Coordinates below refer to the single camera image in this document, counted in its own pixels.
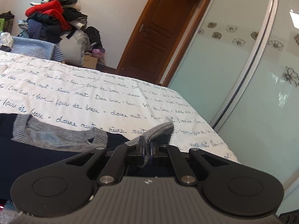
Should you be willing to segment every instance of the frosted glass panel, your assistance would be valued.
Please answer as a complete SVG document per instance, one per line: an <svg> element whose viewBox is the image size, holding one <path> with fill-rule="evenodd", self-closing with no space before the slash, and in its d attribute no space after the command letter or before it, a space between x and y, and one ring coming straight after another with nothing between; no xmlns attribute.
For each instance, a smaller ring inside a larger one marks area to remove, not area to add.
<svg viewBox="0 0 299 224"><path fill-rule="evenodd" d="M269 0L214 0L171 85L210 122L235 84Z"/></svg>
<svg viewBox="0 0 299 224"><path fill-rule="evenodd" d="M298 5L299 0L279 0L257 70L218 132L242 164L285 186L299 169L299 29L289 13L299 14Z"/></svg>

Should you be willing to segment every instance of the brown door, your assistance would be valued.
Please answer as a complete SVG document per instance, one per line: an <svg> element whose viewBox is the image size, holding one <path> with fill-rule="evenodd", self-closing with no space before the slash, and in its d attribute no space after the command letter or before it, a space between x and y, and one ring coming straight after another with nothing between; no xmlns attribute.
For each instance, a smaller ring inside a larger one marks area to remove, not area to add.
<svg viewBox="0 0 299 224"><path fill-rule="evenodd" d="M118 65L118 74L158 83L198 2L149 0Z"/></svg>

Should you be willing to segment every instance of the white bed sheet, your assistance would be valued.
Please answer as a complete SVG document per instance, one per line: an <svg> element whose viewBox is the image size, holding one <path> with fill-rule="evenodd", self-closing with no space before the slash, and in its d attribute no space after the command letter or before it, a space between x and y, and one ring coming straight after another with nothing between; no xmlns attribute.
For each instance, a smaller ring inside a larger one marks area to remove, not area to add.
<svg viewBox="0 0 299 224"><path fill-rule="evenodd" d="M133 139L173 121L171 145L237 161L209 124L175 91L141 80L0 51L0 113L32 114L70 130L101 128Z"/></svg>

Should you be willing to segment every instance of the flower pattern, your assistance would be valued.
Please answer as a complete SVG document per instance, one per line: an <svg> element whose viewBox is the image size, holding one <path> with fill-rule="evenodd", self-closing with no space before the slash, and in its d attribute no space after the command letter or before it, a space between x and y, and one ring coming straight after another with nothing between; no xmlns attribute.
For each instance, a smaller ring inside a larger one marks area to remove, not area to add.
<svg viewBox="0 0 299 224"><path fill-rule="evenodd" d="M282 74L283 79L288 81L290 84L294 84L295 87L299 86L299 76L293 68L286 66L286 72Z"/></svg>
<svg viewBox="0 0 299 224"><path fill-rule="evenodd" d="M200 35L203 35L203 34L204 34L204 30L203 30L203 29L199 29L199 30L198 30L198 33L199 33Z"/></svg>
<svg viewBox="0 0 299 224"><path fill-rule="evenodd" d="M251 38L253 38L254 40L257 40L258 35L259 32L255 32L255 31L250 34Z"/></svg>
<svg viewBox="0 0 299 224"><path fill-rule="evenodd" d="M208 23L207 27L213 29L217 26L217 23Z"/></svg>
<svg viewBox="0 0 299 224"><path fill-rule="evenodd" d="M296 34L294 36L294 39L296 40L296 43L299 45L299 34Z"/></svg>
<svg viewBox="0 0 299 224"><path fill-rule="evenodd" d="M245 45L245 40L241 39L241 38L236 38L236 39L233 39L233 44L236 44L238 46L241 46L243 47Z"/></svg>
<svg viewBox="0 0 299 224"><path fill-rule="evenodd" d="M271 46L279 51L282 51L284 44L279 42L278 40L270 40L268 42L268 46Z"/></svg>
<svg viewBox="0 0 299 224"><path fill-rule="evenodd" d="M221 33L219 33L219 32L214 32L213 34L212 34L212 38L215 38L215 39L221 39L221 37L222 37L222 34Z"/></svg>
<svg viewBox="0 0 299 224"><path fill-rule="evenodd" d="M228 26L226 26L226 29L225 29L225 30L226 30L227 32L229 32L229 33L234 33L234 32L237 31L237 29L238 29L237 26L228 25Z"/></svg>

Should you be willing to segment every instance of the red blanket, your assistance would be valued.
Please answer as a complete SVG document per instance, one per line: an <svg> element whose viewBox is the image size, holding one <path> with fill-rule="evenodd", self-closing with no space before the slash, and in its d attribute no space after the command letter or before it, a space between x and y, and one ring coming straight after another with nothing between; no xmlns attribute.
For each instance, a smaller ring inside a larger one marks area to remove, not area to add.
<svg viewBox="0 0 299 224"><path fill-rule="evenodd" d="M35 5L27 9L25 15L29 17L35 12L42 12L43 14L47 14L57 18L60 21L60 26L62 31L71 30L71 25L62 16L63 8L59 1L54 0L48 3Z"/></svg>

